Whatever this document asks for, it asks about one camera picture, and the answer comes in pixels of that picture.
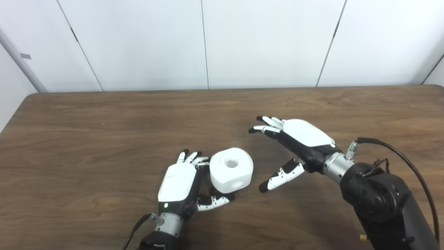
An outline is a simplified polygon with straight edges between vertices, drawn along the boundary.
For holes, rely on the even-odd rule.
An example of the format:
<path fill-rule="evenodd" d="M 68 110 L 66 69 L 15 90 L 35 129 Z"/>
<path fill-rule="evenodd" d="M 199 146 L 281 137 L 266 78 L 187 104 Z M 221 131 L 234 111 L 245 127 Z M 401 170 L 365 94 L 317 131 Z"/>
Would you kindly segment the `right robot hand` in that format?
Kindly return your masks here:
<path fill-rule="evenodd" d="M 297 159 L 290 159 L 259 185 L 261 193 L 290 182 L 304 172 L 322 173 L 325 160 L 330 155 L 341 152 L 333 138 L 305 120 L 280 120 L 268 116 L 258 116 L 257 120 L 264 122 L 264 125 L 250 128 L 249 134 L 263 133 L 297 156 Z"/>

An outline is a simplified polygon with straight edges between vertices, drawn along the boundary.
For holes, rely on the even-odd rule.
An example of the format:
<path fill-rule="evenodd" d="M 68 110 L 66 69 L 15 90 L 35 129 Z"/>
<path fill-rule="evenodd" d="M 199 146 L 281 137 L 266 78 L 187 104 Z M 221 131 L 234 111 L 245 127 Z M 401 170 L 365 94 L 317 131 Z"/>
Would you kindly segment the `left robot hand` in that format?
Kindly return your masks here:
<path fill-rule="evenodd" d="M 221 193 L 214 187 L 202 195 L 201 186 L 210 172 L 210 158 L 184 149 L 175 164 L 168 167 L 157 195 L 159 213 L 173 214 L 186 222 L 197 212 L 215 209 L 235 199 L 235 192 Z"/>

